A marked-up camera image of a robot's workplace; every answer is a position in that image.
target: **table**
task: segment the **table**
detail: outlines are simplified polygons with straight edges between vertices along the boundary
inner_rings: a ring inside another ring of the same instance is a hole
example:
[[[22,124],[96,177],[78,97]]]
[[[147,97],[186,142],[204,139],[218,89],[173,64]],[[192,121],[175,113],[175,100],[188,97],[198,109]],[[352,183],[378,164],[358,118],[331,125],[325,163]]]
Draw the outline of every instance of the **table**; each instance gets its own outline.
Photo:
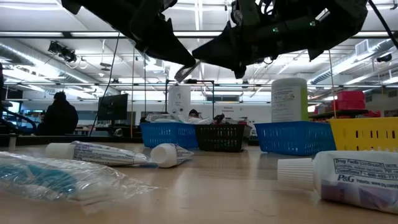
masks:
[[[142,144],[110,146],[147,153]],[[44,146],[17,147],[17,153],[41,156]],[[277,185],[277,160],[261,153],[196,152],[172,169],[124,167],[121,172],[160,187],[136,195],[121,206],[85,215],[78,205],[45,203],[1,194],[1,223],[91,224],[342,224],[396,223],[397,215],[325,202],[317,194]]]

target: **transparent plastic wrap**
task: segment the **transparent plastic wrap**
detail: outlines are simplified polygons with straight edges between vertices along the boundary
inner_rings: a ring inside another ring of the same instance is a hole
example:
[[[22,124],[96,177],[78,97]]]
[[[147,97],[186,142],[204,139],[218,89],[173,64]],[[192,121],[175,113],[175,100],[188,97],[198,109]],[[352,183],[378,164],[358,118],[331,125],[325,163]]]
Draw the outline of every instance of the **transparent plastic wrap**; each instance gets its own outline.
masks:
[[[86,213],[154,189],[98,164],[0,152],[0,190],[34,200],[79,203]]]
[[[150,114],[146,118],[149,122],[181,122],[186,123],[187,120],[180,114]]]

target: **shelf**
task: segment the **shelf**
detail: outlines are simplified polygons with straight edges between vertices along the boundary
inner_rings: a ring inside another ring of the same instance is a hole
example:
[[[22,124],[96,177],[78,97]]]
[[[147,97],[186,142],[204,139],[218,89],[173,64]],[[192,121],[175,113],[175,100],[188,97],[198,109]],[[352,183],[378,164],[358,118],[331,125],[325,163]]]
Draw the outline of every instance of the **shelf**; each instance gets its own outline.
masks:
[[[361,115],[361,114],[366,114],[368,113],[368,110],[339,110],[336,111],[337,116],[356,116],[356,115]],[[323,113],[323,114],[317,114],[310,116],[309,118],[311,119],[322,119],[322,118],[331,118],[335,115],[334,111]]]

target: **monitor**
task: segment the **monitor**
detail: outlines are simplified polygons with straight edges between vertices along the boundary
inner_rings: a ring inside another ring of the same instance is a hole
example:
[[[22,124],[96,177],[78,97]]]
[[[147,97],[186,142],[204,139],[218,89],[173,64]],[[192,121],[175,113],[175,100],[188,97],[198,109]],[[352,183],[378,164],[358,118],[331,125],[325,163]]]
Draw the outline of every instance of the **monitor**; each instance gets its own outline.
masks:
[[[8,102],[10,103],[10,106],[6,106],[7,110],[14,112],[14,113],[19,113],[19,110],[21,108],[21,103],[18,103],[15,101],[8,101]]]
[[[127,119],[128,94],[105,96],[98,100],[98,121]]]

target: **white cap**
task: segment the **white cap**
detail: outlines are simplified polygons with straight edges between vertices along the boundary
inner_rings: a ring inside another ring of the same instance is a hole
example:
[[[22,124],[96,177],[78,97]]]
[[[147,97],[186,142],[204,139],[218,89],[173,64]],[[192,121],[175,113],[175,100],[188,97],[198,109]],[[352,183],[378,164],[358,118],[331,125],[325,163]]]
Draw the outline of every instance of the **white cap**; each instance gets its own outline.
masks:
[[[52,159],[72,159],[73,152],[69,150],[70,143],[50,143],[45,148],[45,156]]]
[[[177,165],[177,150],[173,144],[160,144],[150,152],[150,158],[161,168]]]
[[[279,159],[278,183],[287,187],[314,190],[312,159]]]

